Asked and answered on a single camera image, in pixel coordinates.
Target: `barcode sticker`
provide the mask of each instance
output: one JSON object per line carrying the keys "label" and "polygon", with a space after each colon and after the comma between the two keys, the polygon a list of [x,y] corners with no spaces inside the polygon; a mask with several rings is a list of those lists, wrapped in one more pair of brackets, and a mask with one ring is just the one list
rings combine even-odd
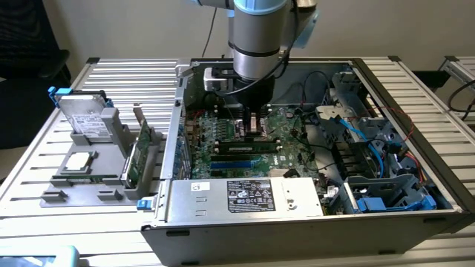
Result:
{"label": "barcode sticker", "polygon": [[109,131],[106,130],[105,123],[101,120],[101,115],[87,114],[87,115],[71,115],[75,126],[81,130],[81,134],[86,138],[91,137],[107,137]]}

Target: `green circuit board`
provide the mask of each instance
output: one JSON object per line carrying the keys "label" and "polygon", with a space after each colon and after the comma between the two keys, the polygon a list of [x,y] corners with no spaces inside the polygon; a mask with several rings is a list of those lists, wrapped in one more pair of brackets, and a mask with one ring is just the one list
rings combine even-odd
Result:
{"label": "green circuit board", "polygon": [[146,157],[147,157],[147,146],[150,142],[149,136],[149,127],[146,124],[146,120],[142,120],[139,133],[135,139],[134,150],[130,156],[130,168],[127,171],[127,178],[133,185],[138,183],[141,179],[145,164],[146,164]]}
{"label": "green circuit board", "polygon": [[[289,131],[293,128],[300,128],[300,120],[297,118],[285,117],[285,113],[293,114],[293,109],[285,107],[273,110],[266,117],[261,119],[261,126],[265,134],[256,138],[260,141],[272,141],[280,139],[281,149],[274,154],[253,154],[248,155],[250,163],[249,167],[234,169],[210,168],[215,155],[214,140],[238,141],[242,140],[237,120],[217,119],[210,112],[205,112],[195,118],[195,127],[193,127],[191,136],[191,179],[207,178],[240,178],[240,177],[281,177],[281,173],[288,169],[294,169],[300,177],[316,177],[317,172],[309,169],[316,169],[313,162],[308,162],[306,166],[302,162],[306,161],[309,150],[290,135]],[[302,162],[298,162],[297,154],[301,155]]]}

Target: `warning label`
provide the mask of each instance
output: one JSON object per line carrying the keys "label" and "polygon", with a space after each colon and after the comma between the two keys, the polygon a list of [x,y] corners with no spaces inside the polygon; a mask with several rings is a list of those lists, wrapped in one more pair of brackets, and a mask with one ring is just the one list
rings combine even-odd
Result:
{"label": "warning label", "polygon": [[79,128],[82,135],[90,137],[107,137],[109,131],[106,130],[105,123],[101,120],[101,115],[71,115],[74,124]]}
{"label": "warning label", "polygon": [[228,181],[228,211],[274,211],[269,180]]}

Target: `blue latch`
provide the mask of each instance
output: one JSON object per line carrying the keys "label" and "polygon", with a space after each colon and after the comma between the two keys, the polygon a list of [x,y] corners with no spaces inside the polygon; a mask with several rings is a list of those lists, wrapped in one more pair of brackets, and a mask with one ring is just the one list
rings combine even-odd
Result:
{"label": "blue latch", "polygon": [[113,107],[111,99],[107,99],[105,102],[106,107]]}
{"label": "blue latch", "polygon": [[150,200],[138,200],[135,210],[150,210]]}
{"label": "blue latch", "polygon": [[380,197],[362,197],[356,203],[362,213],[385,211],[385,205]]}
{"label": "blue latch", "polygon": [[422,207],[420,210],[436,210],[437,209],[437,203],[433,200],[432,196],[424,196],[422,199]]}
{"label": "blue latch", "polygon": [[55,89],[54,86],[50,86],[47,88],[47,96],[49,96],[51,102],[54,103],[55,107],[58,107],[59,105],[57,104],[54,96],[66,96],[67,94],[71,93],[71,91],[73,91],[73,89],[70,89],[70,88],[58,88],[58,89]]}

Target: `blue cable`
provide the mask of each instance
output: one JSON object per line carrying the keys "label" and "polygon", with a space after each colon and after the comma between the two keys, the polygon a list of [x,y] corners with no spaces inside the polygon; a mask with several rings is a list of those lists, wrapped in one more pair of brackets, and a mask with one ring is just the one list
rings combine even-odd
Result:
{"label": "blue cable", "polygon": [[[357,135],[360,135],[360,137],[362,138],[364,142],[368,141],[368,139],[365,138],[365,135],[361,131],[356,130],[344,120],[340,120],[340,123],[342,124],[344,127],[348,128],[349,131],[354,132]],[[376,156],[377,162],[378,162],[378,167],[380,167],[380,173],[378,173],[378,178],[382,178],[382,173],[384,173],[384,164],[382,164],[382,159],[380,158],[380,155],[376,151],[376,149],[373,148],[372,144],[368,144],[369,150],[372,151],[372,153]]]}

